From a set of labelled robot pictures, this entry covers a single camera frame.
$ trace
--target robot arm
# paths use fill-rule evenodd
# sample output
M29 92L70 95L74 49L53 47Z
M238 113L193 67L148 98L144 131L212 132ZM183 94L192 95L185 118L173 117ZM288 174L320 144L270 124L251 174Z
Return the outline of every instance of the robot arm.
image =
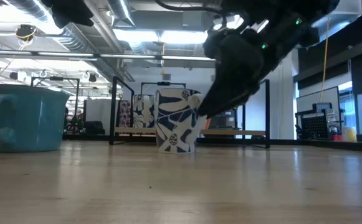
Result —
M165 8L167 5L156 0ZM297 45L319 42L312 24L335 10L340 0L224 0L219 30L209 30L203 44L207 57L216 59L216 79L199 107L200 115L214 116L245 103L259 83ZM171 10L207 10L205 7L172 7ZM228 29L226 15L239 14L243 24ZM253 24L269 23L259 33Z

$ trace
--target red object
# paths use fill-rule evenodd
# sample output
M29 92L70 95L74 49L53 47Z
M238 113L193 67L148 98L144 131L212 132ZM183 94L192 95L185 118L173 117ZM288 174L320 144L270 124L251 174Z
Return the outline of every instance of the red object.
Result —
M342 141L343 136L334 135L334 136L331 137L331 140L333 140L333 141Z

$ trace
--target teal mug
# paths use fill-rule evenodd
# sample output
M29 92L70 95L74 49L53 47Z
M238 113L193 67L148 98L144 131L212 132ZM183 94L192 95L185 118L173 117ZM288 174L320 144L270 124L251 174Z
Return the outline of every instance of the teal mug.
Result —
M68 99L45 88L0 85L0 152L58 150Z

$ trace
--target table surface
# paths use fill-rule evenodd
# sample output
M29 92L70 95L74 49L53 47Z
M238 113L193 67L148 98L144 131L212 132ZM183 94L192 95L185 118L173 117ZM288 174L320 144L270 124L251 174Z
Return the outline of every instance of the table surface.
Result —
M65 141L0 154L5 223L362 223L362 152Z

